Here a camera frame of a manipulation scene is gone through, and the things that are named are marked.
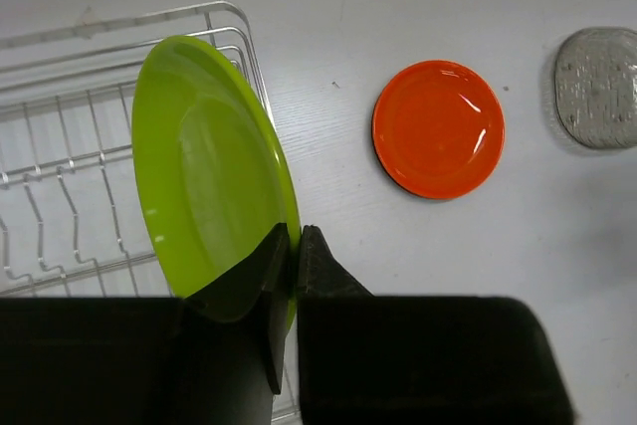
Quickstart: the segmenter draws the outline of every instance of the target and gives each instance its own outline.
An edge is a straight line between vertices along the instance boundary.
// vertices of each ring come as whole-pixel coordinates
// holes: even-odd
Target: white surface
[[[0,0],[0,35],[209,0]],[[549,57],[637,0],[230,0],[244,8],[304,223],[375,293],[514,296],[539,315],[583,424],[637,422],[637,153],[585,155],[546,119]],[[378,165],[382,87],[424,59],[487,80],[507,121],[492,178],[432,203]]]

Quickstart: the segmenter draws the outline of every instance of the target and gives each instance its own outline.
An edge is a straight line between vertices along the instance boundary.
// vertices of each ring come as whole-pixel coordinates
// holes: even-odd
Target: green plate
[[[175,295],[210,284],[277,223],[299,246],[277,135],[250,85],[209,44],[179,36],[152,49],[135,90],[132,153],[146,228]]]

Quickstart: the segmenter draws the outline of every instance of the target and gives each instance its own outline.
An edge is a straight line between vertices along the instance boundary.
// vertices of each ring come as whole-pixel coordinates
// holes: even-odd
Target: orange plate
[[[400,186],[451,199],[493,172],[505,143],[505,119],[476,73],[433,60],[389,82],[376,103],[372,135],[380,162]]]

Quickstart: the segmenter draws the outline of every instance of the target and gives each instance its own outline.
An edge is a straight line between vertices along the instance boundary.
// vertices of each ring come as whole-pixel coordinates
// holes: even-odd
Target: dish rack
[[[226,55],[274,124],[248,19],[229,2],[0,39],[0,296],[171,294],[136,194],[130,113],[144,58],[175,34]],[[276,423],[298,420],[294,362],[291,343]]]

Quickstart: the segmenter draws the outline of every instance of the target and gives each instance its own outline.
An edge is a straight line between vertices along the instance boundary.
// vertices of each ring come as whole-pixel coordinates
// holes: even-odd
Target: white table
[[[210,0],[0,0],[0,35]],[[637,26],[637,0],[230,0],[249,15],[302,219],[379,294],[505,295],[543,322],[581,423],[637,423],[637,152],[584,154],[547,113],[577,29]],[[402,68],[449,59],[499,96],[493,176],[444,203],[379,166],[370,116]]]

